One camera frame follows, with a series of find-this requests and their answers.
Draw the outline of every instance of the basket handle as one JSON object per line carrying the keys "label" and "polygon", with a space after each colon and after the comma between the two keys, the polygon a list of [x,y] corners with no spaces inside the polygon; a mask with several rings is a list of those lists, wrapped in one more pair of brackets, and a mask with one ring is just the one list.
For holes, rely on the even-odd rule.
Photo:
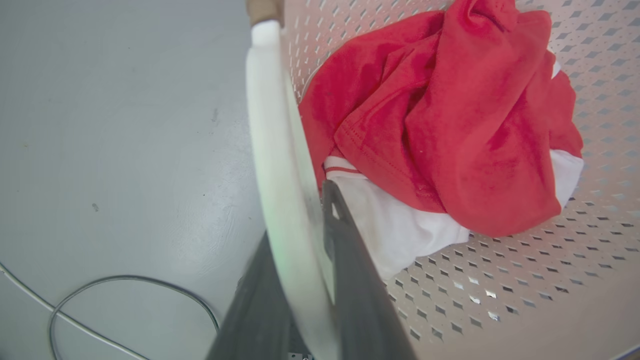
{"label": "basket handle", "polygon": [[246,0],[246,12],[251,26],[267,20],[277,20],[284,25],[284,0]]}

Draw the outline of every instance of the floor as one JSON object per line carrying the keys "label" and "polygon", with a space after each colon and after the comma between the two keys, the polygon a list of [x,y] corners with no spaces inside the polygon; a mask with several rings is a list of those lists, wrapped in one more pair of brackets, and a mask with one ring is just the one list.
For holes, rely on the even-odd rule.
{"label": "floor", "polygon": [[[264,222],[242,1],[0,1],[0,262],[50,303],[99,277],[185,287],[223,320]],[[151,359],[215,337],[187,298],[112,282],[65,311]],[[0,277],[0,359],[50,359],[48,311]],[[58,322],[64,359],[127,359]]]}

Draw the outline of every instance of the red garment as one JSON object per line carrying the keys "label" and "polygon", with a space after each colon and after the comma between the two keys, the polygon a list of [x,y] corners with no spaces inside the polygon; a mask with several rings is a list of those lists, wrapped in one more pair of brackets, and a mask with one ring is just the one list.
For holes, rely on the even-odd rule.
{"label": "red garment", "polygon": [[550,32],[514,0],[457,0],[350,40],[300,104],[318,185],[341,152],[409,206],[489,236],[560,214],[549,150],[581,157],[582,138]]}

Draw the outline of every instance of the white cloth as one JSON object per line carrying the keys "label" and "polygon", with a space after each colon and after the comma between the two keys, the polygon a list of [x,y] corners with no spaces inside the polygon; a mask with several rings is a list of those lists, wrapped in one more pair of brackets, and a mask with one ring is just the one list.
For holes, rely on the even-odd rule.
{"label": "white cloth", "polygon": [[[564,207],[575,189],[584,161],[551,150],[556,198]],[[448,214],[428,213],[406,205],[375,185],[347,160],[329,156],[327,179],[340,188],[378,274],[389,279],[415,258],[468,240],[469,230]]]}

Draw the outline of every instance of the laundry basket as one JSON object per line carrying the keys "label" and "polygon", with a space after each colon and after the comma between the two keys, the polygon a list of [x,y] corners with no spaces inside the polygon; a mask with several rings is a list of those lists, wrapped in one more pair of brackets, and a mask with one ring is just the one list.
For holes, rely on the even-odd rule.
{"label": "laundry basket", "polygon": [[[335,351],[327,345],[335,341],[327,320],[332,275],[319,250],[321,215],[296,102],[345,41],[449,5],[276,0],[277,10],[284,6],[280,38],[253,34],[252,51],[279,48],[254,53],[259,61],[250,53],[247,79],[266,222],[272,239],[282,231],[271,246],[301,332],[321,360]],[[516,5],[551,13],[549,48],[577,93],[574,122],[586,161],[578,188],[560,216],[535,229],[505,238],[472,234],[417,259],[387,282],[389,297],[421,359],[621,358],[640,345],[640,1]],[[274,114],[287,119],[277,129]],[[273,166],[286,168],[276,176]],[[291,216],[282,220],[279,211]],[[288,233],[296,216],[303,225]]]}

